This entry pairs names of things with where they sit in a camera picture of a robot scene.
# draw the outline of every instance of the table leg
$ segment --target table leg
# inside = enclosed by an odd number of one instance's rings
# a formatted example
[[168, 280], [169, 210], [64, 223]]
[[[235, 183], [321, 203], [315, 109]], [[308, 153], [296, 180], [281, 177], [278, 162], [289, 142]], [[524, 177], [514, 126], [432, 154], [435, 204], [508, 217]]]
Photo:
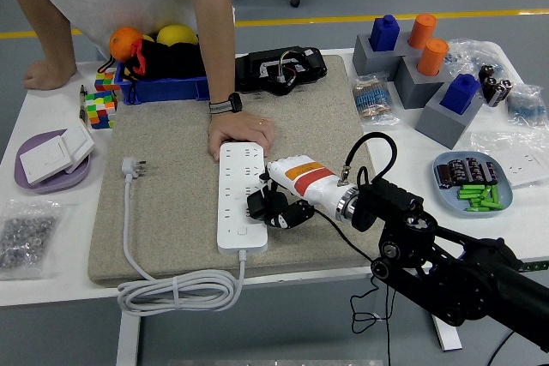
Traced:
[[457, 328], [450, 326], [438, 319], [436, 316], [432, 317], [437, 328], [438, 341], [443, 351], [455, 351], [462, 348], [462, 342], [457, 334]]
[[120, 334], [118, 335], [117, 366], [135, 366], [137, 364], [140, 325], [140, 316], [122, 312]]

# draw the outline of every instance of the orange cylinder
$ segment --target orange cylinder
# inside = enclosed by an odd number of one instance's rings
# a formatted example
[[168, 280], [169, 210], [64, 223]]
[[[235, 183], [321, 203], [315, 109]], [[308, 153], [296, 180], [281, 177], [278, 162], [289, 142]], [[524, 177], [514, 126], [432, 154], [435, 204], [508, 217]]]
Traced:
[[429, 39], [418, 62], [418, 72], [424, 76], [435, 76], [443, 65], [449, 46], [442, 39]]
[[437, 18], [428, 13], [417, 15], [413, 23], [412, 32], [408, 38], [408, 44], [414, 49], [423, 49], [427, 40], [432, 38], [437, 26]]

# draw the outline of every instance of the gray foam block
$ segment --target gray foam block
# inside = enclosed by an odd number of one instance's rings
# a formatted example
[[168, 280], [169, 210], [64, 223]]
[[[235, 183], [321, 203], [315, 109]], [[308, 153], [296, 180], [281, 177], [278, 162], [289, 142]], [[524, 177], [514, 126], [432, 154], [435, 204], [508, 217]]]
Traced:
[[445, 82], [454, 80], [444, 65], [437, 75], [425, 76], [417, 69], [419, 57], [402, 57], [401, 59], [395, 76], [395, 88], [401, 97], [404, 109], [425, 107]]
[[415, 129], [451, 149], [467, 130], [484, 100], [477, 92], [468, 108], [462, 115], [459, 115], [440, 104], [449, 85], [449, 82], [444, 83], [427, 102]]
[[410, 32], [400, 32], [393, 51], [374, 51], [371, 48], [370, 36], [359, 34], [353, 52], [353, 64], [357, 75], [387, 72], [388, 80], [393, 81], [403, 56], [421, 56], [421, 50], [414, 49], [408, 44], [409, 37]]

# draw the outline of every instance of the orange label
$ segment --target orange label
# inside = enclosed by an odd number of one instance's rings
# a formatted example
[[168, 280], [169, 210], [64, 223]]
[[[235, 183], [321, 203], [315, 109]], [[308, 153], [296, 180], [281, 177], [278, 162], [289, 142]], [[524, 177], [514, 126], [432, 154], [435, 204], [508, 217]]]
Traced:
[[314, 171], [315, 169], [320, 169], [321, 167], [324, 167], [324, 166], [322, 166], [318, 162], [310, 162], [310, 163], [305, 163], [304, 165], [293, 167], [292, 169], [288, 170], [285, 174], [288, 179], [295, 180], [297, 176], [303, 175], [308, 171]]
[[332, 173], [331, 170], [323, 167], [322, 169], [317, 169], [315, 171], [312, 171], [311, 173], [307, 173], [306, 175], [303, 175], [298, 179], [298, 181], [293, 185], [293, 187], [301, 196], [305, 196], [305, 191], [312, 183], [322, 179], [323, 177], [331, 176], [333, 174], [334, 173]]

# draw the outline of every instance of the beige felt mat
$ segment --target beige felt mat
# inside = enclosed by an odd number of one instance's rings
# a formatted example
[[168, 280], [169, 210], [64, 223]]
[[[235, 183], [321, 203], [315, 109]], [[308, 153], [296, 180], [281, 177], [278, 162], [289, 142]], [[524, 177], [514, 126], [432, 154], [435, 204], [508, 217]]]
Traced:
[[[324, 57], [328, 74], [277, 97], [243, 95], [247, 111], [272, 117], [276, 141], [268, 160], [307, 154], [339, 174], [353, 144], [362, 136], [343, 61]], [[88, 275], [99, 285], [139, 279], [124, 257], [124, 156], [146, 160], [148, 171], [130, 187], [130, 250], [152, 276], [168, 277], [198, 269], [238, 271], [236, 255], [217, 249], [219, 165], [208, 154], [208, 102], [171, 101], [118, 106], [106, 160], [89, 253]], [[358, 151], [352, 173], [367, 165]], [[340, 223], [348, 238], [377, 256], [378, 221], [366, 233]], [[249, 255], [246, 277], [366, 265], [320, 216], [289, 231], [269, 229], [268, 250]]]

